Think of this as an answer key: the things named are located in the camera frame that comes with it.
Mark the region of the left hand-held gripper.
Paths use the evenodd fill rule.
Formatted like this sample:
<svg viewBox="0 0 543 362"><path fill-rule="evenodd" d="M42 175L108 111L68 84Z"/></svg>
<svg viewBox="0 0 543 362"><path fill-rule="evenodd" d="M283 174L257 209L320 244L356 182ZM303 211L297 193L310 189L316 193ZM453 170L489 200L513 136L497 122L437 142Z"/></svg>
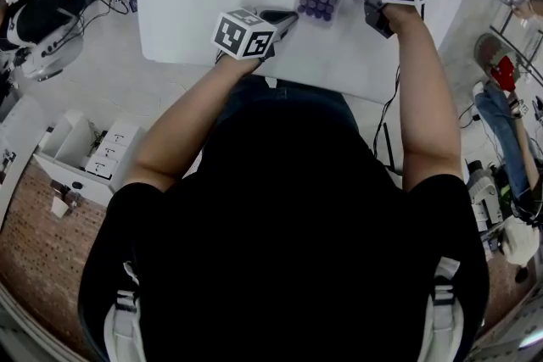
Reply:
<svg viewBox="0 0 543 362"><path fill-rule="evenodd" d="M299 18L288 10L262 10L259 16L243 8L220 13L211 42L237 60L263 58L273 38L280 42Z"/></svg>

